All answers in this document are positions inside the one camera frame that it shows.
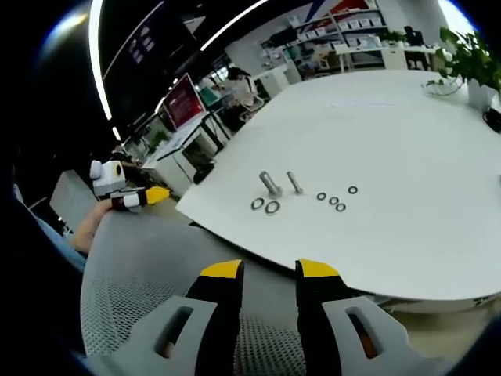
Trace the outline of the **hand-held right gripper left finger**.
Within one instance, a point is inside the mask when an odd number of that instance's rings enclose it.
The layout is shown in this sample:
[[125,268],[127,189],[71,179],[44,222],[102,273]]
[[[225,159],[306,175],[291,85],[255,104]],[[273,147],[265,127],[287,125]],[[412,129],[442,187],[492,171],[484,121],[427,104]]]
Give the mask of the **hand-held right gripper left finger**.
[[210,265],[184,296],[139,320],[121,347],[121,374],[231,375],[243,276],[241,259]]

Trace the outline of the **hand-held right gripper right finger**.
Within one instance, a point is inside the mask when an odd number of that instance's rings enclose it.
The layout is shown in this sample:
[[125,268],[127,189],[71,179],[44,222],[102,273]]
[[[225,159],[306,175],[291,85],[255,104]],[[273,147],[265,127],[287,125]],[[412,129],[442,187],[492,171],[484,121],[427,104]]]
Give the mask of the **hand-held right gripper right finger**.
[[337,270],[295,262],[297,329],[308,375],[445,375],[450,363],[413,349],[405,327],[356,297]]

